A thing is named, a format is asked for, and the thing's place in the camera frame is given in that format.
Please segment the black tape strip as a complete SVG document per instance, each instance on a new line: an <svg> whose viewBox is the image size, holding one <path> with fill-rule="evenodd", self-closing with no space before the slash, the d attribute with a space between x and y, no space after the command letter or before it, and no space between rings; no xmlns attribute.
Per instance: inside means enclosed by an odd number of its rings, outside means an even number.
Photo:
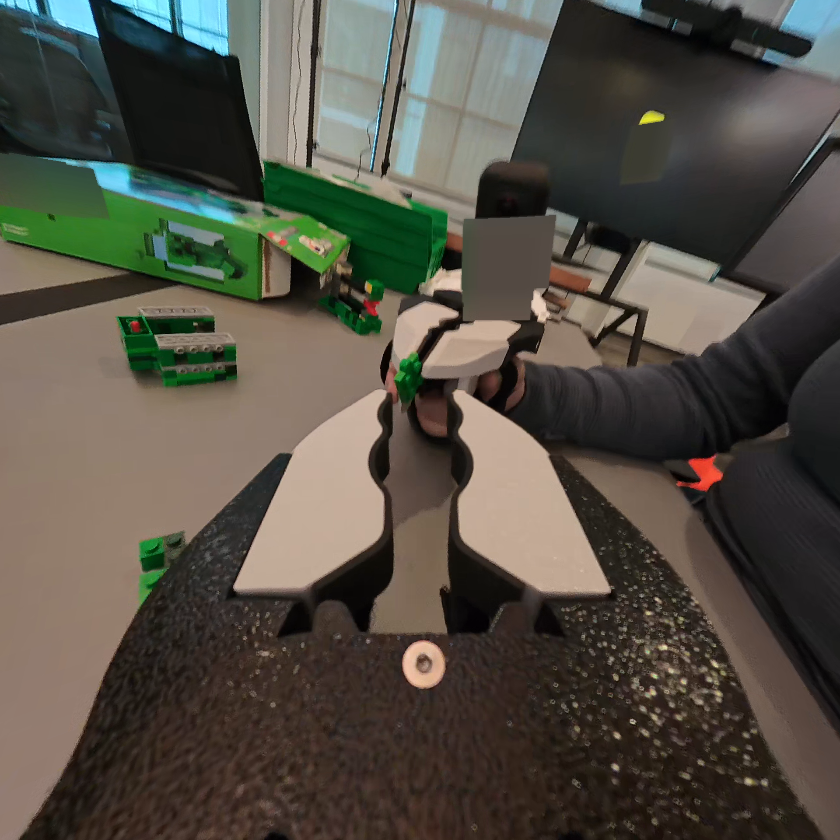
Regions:
<svg viewBox="0 0 840 840"><path fill-rule="evenodd" d="M5 293L1 296L1 325L131 298L160 291L174 284L173 280L128 272L54 287Z"/></svg>

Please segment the person's right forearm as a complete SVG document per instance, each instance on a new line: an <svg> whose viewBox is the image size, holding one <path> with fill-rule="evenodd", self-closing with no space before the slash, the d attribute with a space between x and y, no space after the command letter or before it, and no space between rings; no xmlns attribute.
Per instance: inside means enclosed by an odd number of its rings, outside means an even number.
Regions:
<svg viewBox="0 0 840 840"><path fill-rule="evenodd" d="M625 369L524 362L508 416L538 438L637 459L722 454L792 424L795 388L838 338L836 259L699 355Z"/></svg>

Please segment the grey desk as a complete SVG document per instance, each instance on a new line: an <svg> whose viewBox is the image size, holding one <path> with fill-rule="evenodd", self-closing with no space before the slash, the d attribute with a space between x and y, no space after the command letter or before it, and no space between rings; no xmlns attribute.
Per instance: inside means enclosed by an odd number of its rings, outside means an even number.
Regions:
<svg viewBox="0 0 840 840"><path fill-rule="evenodd" d="M2 295L118 275L2 241ZM2 326L2 838L19 838L77 745L137 612L139 541L195 536L275 456L380 386L383 336L316 310L308 286L267 304L171 286ZM116 317L207 306L232 333L237 380L135 378ZM452 482L445 451L395 416L395 572L374 633L445 629ZM550 445L661 552L702 604L791 788L838 838L838 734L670 474Z"/></svg>

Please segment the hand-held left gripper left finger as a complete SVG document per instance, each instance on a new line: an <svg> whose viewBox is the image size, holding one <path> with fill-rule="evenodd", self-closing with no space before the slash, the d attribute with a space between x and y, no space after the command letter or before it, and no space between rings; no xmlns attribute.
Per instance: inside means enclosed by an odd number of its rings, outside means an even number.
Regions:
<svg viewBox="0 0 840 840"><path fill-rule="evenodd" d="M314 617L341 602L368 629L394 569L392 399L373 390L302 439L233 584L237 597L275 597Z"/></svg>

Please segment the small brick build red piece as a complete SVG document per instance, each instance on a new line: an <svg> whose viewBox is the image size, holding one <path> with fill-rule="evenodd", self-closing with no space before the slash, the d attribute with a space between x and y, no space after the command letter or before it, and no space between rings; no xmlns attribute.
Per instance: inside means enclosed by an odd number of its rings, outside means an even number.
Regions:
<svg viewBox="0 0 840 840"><path fill-rule="evenodd" d="M318 305L358 335L379 334L384 292L381 281L361 279L347 260L341 260L331 269Z"/></svg>

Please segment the small green plate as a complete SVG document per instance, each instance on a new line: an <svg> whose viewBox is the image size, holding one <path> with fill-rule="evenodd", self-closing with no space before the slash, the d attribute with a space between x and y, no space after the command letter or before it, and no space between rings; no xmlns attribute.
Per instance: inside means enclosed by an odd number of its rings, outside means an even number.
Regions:
<svg viewBox="0 0 840 840"><path fill-rule="evenodd" d="M414 351L400 360L394 374L394 386L400 404L411 405L423 383L423 360Z"/></svg>

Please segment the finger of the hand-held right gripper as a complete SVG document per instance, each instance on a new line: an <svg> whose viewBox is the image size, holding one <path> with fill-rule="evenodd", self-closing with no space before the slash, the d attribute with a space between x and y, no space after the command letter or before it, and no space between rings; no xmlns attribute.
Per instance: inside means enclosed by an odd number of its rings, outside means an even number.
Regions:
<svg viewBox="0 0 840 840"><path fill-rule="evenodd" d="M442 332L423 359L421 375L426 381L446 382L497 370L519 329L519 322L481 320Z"/></svg>
<svg viewBox="0 0 840 840"><path fill-rule="evenodd" d="M420 301L401 311L395 322L392 341L392 367L399 372L402 362L414 355L421 375L459 375L461 368L434 348L443 333L458 330L457 310L434 301Z"/></svg>

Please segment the LED panel light stand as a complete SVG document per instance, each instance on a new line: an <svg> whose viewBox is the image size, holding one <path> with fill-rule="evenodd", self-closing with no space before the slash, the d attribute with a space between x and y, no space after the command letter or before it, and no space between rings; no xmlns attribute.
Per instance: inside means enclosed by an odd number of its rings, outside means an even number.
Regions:
<svg viewBox="0 0 840 840"><path fill-rule="evenodd" d="M306 167L312 167L312 158L317 147L316 141L316 99L319 61L321 56L321 18L322 1L310 1L311 37L308 80L308 133L306 145Z"/></svg>
<svg viewBox="0 0 840 840"><path fill-rule="evenodd" d="M376 130L374 170L385 177L392 167L396 120L406 87L406 63L417 2L395 2L392 32L386 53L381 115Z"/></svg>

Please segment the person's right hand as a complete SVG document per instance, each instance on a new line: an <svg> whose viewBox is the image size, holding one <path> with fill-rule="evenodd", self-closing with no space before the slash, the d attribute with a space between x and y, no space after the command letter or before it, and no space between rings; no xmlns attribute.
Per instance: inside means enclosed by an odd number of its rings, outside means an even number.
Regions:
<svg viewBox="0 0 840 840"><path fill-rule="evenodd" d="M537 367L515 357L499 371L481 375L473 396L478 402L506 415L527 429L539 428L540 397L537 377L529 384L529 374ZM448 399L441 385L432 385L417 393L409 413L414 426L427 438L445 439L448 436Z"/></svg>

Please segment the orange plastic item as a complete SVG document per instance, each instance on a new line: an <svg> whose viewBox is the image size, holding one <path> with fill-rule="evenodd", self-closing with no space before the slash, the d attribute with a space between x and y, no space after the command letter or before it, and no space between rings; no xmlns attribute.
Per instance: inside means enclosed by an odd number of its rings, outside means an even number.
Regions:
<svg viewBox="0 0 840 840"><path fill-rule="evenodd" d="M722 470L718 467L718 458L691 458L677 461L672 468L677 485L698 491L707 491L722 478Z"/></svg>

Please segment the green cardboard box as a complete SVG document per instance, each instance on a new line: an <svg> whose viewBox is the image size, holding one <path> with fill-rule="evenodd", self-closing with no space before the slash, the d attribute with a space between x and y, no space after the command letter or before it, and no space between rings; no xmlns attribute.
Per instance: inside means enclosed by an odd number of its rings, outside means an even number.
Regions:
<svg viewBox="0 0 840 840"><path fill-rule="evenodd" d="M295 265L351 277L350 239L308 215L111 162L1 155L2 237L234 298L283 298Z"/></svg>

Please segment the green grey brick build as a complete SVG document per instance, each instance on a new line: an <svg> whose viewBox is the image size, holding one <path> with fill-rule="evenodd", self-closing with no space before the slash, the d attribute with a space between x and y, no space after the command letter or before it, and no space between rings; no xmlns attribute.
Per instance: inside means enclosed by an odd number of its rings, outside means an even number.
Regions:
<svg viewBox="0 0 840 840"><path fill-rule="evenodd" d="M132 373L155 373L167 387L238 377L236 341L216 331L209 308L142 307L117 324Z"/></svg>

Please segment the grid window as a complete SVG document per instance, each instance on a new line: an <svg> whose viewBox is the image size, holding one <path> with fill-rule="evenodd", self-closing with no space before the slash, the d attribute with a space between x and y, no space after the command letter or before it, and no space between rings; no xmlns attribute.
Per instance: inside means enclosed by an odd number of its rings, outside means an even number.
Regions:
<svg viewBox="0 0 840 840"><path fill-rule="evenodd" d="M511 157L560 1L416 2L391 178L471 199ZM376 173L395 2L324 2L316 152Z"/></svg>

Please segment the stepped green brick assembly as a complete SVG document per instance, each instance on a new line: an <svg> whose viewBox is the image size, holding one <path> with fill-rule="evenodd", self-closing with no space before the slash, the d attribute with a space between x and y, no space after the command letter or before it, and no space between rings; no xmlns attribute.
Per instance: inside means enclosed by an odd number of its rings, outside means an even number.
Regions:
<svg viewBox="0 0 840 840"><path fill-rule="evenodd" d="M140 542L139 606L142 606L165 573L179 559L186 546L184 531Z"/></svg>

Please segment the person's torso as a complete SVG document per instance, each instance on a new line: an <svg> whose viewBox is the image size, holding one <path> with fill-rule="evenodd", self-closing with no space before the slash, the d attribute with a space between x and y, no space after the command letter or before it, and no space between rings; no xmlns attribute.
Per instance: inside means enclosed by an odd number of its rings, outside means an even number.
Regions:
<svg viewBox="0 0 840 840"><path fill-rule="evenodd" d="M839 348L794 388L789 433L737 457L707 524L808 689L838 728Z"/></svg>

